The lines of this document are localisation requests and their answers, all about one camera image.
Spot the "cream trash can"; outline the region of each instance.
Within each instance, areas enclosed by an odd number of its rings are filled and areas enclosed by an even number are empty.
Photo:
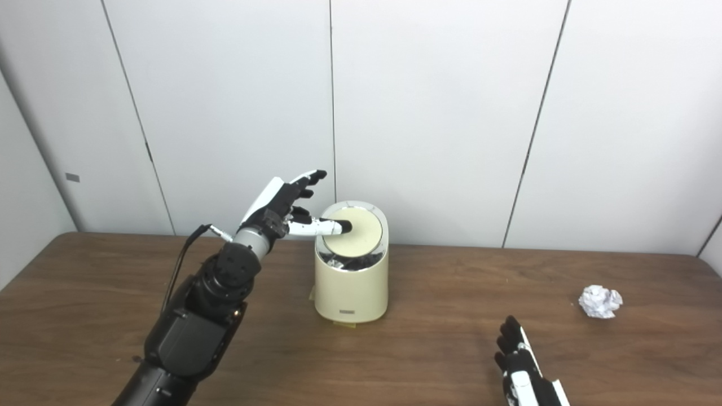
[[[353,229],[316,237],[316,311],[344,323],[380,318],[388,306],[388,222],[376,206],[338,202],[321,217],[348,220]]]

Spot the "robotic arm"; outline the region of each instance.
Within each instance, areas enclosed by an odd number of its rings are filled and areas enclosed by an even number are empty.
[[[297,199],[313,196],[307,187],[325,177],[325,171],[314,170],[289,183],[273,178],[243,216],[235,236],[204,225],[188,238],[181,255],[207,230],[226,243],[164,302],[146,339],[144,359],[113,406],[186,405],[198,383],[215,371],[240,326],[244,299],[274,242],[288,234],[316,236],[351,230],[345,220],[315,219],[293,206]]]
[[[542,376],[524,328],[514,316],[506,318],[500,331],[497,345],[501,352],[494,359],[503,372],[502,386],[509,406],[570,406],[559,380]]]

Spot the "white wall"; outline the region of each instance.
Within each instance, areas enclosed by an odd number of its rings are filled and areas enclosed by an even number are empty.
[[[700,258],[722,276],[722,230],[720,228],[712,235]]]
[[[330,176],[304,206],[334,203],[327,0],[106,1],[179,233],[235,232],[273,176]]]
[[[0,2],[0,64],[81,230],[173,232],[100,1]]]
[[[368,200],[394,242],[502,246],[566,0],[106,4],[179,233],[325,168],[314,212]],[[700,249],[721,12],[572,3],[505,246]],[[1,2],[0,66],[82,229],[172,233],[101,1]]]
[[[501,246],[566,0],[332,1],[339,200]]]
[[[70,214],[0,74],[0,289],[68,231]]]
[[[572,2],[507,247],[699,251],[722,211],[720,16]]]

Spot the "cable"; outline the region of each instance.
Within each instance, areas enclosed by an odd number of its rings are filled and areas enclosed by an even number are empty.
[[[165,297],[163,298],[163,306],[161,306],[161,308],[160,308],[161,314],[163,313],[163,311],[165,311],[165,307],[168,306],[168,303],[170,302],[170,295],[173,293],[173,286],[175,286],[175,281],[178,279],[178,273],[181,271],[181,266],[183,265],[183,257],[186,256],[186,251],[191,246],[191,244],[193,244],[193,242],[196,239],[198,239],[198,237],[202,236],[210,228],[211,228],[210,224],[201,225],[191,235],[188,236],[188,238],[186,239],[186,242],[183,244],[183,248],[180,250],[180,253],[178,254],[178,259],[175,260],[175,267],[173,267],[173,273],[170,276],[170,282],[168,283],[168,288],[165,290]]]

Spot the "wooden table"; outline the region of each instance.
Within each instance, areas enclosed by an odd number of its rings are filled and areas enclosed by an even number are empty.
[[[183,238],[71,233],[0,292],[0,405],[109,405],[135,371]],[[202,238],[183,273],[219,249]],[[279,241],[192,405],[505,405],[492,356],[524,325],[575,406],[722,405],[722,279],[691,256],[392,246],[387,314],[356,329],[308,300],[312,245]],[[586,285],[618,289],[587,318]]]

